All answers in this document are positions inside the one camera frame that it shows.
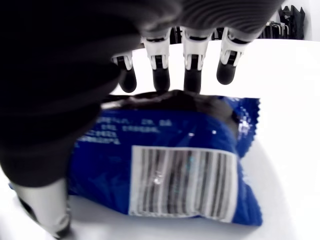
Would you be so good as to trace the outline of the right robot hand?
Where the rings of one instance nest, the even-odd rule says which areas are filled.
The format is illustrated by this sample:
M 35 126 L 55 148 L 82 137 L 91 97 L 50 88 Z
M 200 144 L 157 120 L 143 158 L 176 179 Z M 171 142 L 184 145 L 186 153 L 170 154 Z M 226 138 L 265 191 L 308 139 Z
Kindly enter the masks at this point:
M 279 0 L 3 0 L 0 165 L 28 215 L 56 239 L 70 230 L 67 166 L 101 102 L 124 78 L 112 57 L 173 26 L 230 29 L 249 43 Z

